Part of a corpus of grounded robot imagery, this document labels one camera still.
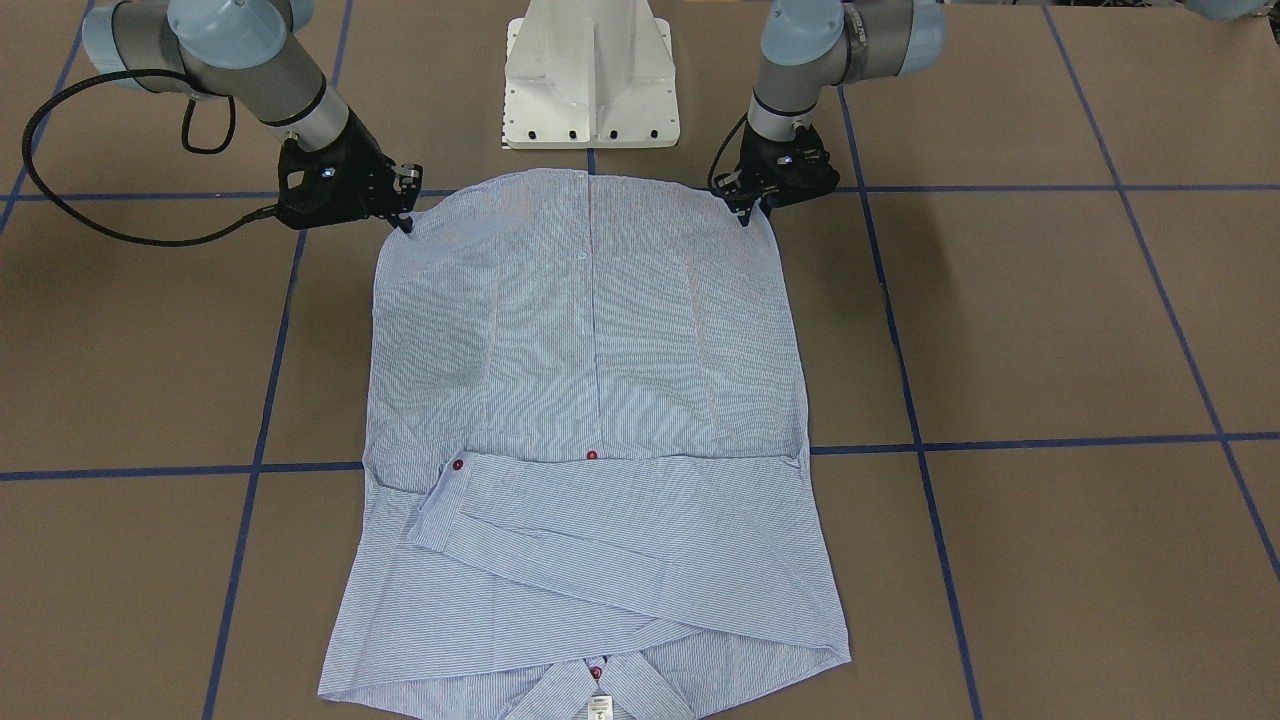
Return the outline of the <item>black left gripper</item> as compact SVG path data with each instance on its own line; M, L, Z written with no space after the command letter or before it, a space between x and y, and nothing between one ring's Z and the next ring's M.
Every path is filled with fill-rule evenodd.
M771 213L814 199L838 188L840 173L820 135L812 126L799 126L787 141L774 141L739 122L721 145L712 167L717 168L730 141L740 133L740 158L735 169L713 174L712 195L736 213L742 228L751 223L753 210Z

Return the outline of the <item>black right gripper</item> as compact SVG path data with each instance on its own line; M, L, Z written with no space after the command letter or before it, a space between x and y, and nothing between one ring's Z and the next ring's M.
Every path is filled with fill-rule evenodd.
M404 234L413 232L410 213L422 188L422 165L387 156L355 114L319 150L285 140L276 174L275 218L294 231L376 218Z

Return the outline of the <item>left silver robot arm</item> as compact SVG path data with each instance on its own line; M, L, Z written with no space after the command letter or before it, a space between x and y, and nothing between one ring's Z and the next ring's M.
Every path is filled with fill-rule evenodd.
M708 191L741 227L758 213L833 193L840 173L814 115L828 87L910 76L940 59L938 1L774 1L760 38L748 110L730 131L739 160L707 174Z

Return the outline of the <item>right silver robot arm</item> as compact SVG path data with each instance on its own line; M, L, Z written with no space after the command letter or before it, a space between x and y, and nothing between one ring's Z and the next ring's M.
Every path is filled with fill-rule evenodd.
M151 94L237 101L280 140L275 218L294 231L376 218L411 232L422 169L387 156L296 35L311 1L111 1L82 46Z

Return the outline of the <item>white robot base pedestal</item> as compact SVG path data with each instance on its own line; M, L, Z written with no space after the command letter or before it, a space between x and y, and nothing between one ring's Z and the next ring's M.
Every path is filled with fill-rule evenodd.
M680 141L671 26L646 1L531 1L506 27L504 78L506 149Z

